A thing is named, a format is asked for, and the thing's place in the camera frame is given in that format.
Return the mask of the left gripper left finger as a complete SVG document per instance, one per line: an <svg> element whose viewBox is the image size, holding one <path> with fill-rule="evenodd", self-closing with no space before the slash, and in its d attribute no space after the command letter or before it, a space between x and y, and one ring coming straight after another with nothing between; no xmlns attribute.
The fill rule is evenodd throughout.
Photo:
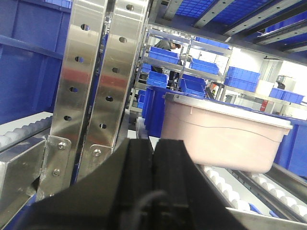
<svg viewBox="0 0 307 230"><path fill-rule="evenodd" d="M153 148L126 139L92 173L52 197L34 203L23 230L146 230L152 190Z"/></svg>

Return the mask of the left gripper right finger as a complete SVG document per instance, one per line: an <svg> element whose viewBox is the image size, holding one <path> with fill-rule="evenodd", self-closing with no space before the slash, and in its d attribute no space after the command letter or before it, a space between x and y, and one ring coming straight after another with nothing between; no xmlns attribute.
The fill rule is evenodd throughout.
<svg viewBox="0 0 307 230"><path fill-rule="evenodd" d="M153 153L154 188L166 192L180 227L244 230L190 158L182 140L160 139Z"/></svg>

